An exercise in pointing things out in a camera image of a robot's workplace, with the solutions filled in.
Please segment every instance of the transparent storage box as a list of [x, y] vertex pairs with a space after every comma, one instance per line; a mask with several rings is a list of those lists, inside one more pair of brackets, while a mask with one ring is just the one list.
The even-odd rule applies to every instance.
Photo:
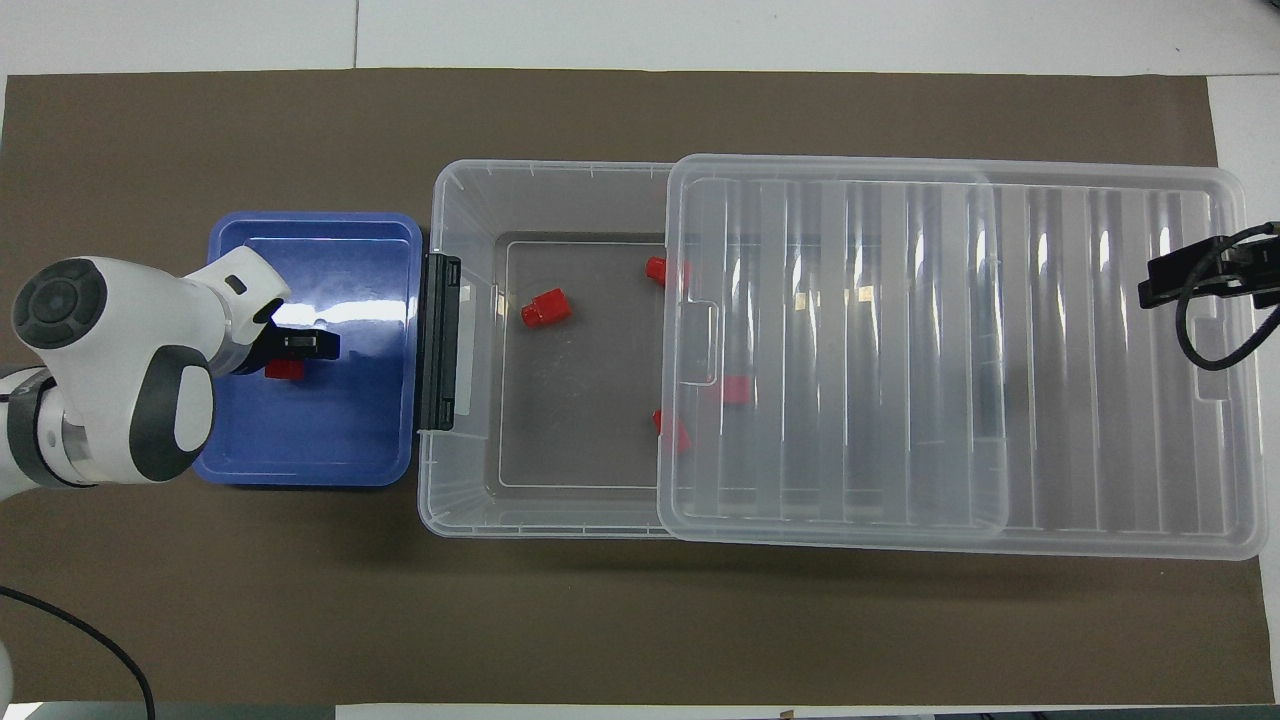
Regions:
[[[460, 400], [453, 430], [424, 433], [424, 520], [1249, 557], [1253, 365], [1198, 370], [1172, 305], [1137, 300], [1149, 258], [1239, 229], [1242, 202], [1202, 168], [456, 163], [431, 242], [462, 258]], [[643, 273], [663, 238], [664, 305]], [[520, 325], [550, 287], [573, 318]], [[1247, 301], [1192, 306], [1207, 355], [1252, 327]]]
[[[462, 260], [452, 430], [421, 438], [419, 506], [444, 536], [666, 536], [655, 503], [669, 164], [460, 160], [431, 249]], [[559, 287], [573, 315], [520, 309]]]

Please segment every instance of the red block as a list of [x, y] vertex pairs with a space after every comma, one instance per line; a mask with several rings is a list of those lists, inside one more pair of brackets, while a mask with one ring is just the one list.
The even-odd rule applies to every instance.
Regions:
[[572, 314], [564, 291], [558, 287], [539, 295], [520, 309], [520, 319], [531, 328], [558, 323]]
[[268, 360], [266, 368], [262, 368], [262, 374], [275, 380], [301, 380], [307, 374], [307, 370], [302, 360], [276, 357], [275, 360]]
[[[653, 427], [658, 428], [658, 434], [662, 434], [662, 410], [654, 410], [653, 413]], [[694, 446], [694, 441], [689, 439], [689, 433], [685, 430], [685, 424], [676, 420], [676, 452], [684, 452]]]
[[750, 405], [755, 401], [755, 383], [751, 375], [724, 375], [721, 380], [721, 402], [724, 405]]
[[667, 259], [666, 258], [650, 258], [644, 264], [644, 274], [653, 282], [667, 287]]

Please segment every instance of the box lid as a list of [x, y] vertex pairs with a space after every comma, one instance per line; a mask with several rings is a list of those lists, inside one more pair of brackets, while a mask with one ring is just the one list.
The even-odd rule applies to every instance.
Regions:
[[[1243, 227], [1203, 168], [692, 155], [668, 183], [676, 537], [1247, 557], [1252, 363], [1198, 370], [1146, 261]], [[1206, 351], [1247, 306], [1193, 305]]]

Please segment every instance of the blue plastic bin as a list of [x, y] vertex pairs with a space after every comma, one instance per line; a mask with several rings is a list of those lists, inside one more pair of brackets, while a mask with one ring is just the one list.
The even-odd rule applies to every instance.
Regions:
[[215, 380], [214, 429], [196, 461], [206, 480], [376, 487], [408, 468], [413, 443], [422, 233], [390, 213], [234, 213], [209, 260], [248, 246], [289, 283], [280, 327], [338, 333], [338, 360], [302, 380], [262, 373]]

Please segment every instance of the brown table surface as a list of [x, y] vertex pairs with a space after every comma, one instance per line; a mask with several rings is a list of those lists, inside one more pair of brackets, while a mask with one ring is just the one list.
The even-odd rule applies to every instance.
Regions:
[[[69, 255], [184, 274], [232, 210], [430, 217], [458, 158], [695, 151], [1213, 165], [1203, 78], [342, 70], [14, 77], [0, 304]], [[12, 333], [0, 357], [24, 360]], [[0, 582], [120, 642], [163, 701], [1271, 702], [1256, 561], [465, 541], [376, 492], [0, 503]], [[132, 700], [0, 603], [19, 700]]]

